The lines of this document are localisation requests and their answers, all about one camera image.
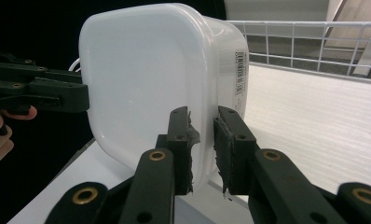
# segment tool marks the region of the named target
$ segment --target plastic container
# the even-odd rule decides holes
[[[80,34],[79,54],[96,141],[135,170],[143,152],[167,133],[171,111],[186,105],[200,133],[200,144],[192,148],[197,189],[215,167],[217,105],[244,112],[247,52],[237,28],[185,5],[132,7],[90,17]]]

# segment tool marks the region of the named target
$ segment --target white wire shelf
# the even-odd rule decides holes
[[[228,22],[247,39],[251,63],[371,78],[371,21]]]

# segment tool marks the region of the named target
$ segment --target white table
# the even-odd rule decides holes
[[[286,153],[315,185],[371,185],[371,83],[250,66],[245,121],[261,147]],[[108,188],[133,171],[92,144],[10,223],[43,223],[71,187],[86,181]],[[245,202],[224,200],[220,180],[176,198],[176,223],[253,223]]]

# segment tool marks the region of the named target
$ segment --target barcode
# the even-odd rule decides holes
[[[246,90],[246,53],[235,53],[235,64],[237,69],[235,95],[241,94]]]

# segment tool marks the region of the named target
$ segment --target cable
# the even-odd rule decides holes
[[[73,71],[75,70],[76,66],[80,63],[80,58],[78,58],[77,60],[75,60],[72,65],[70,65],[69,67],[69,71]]]

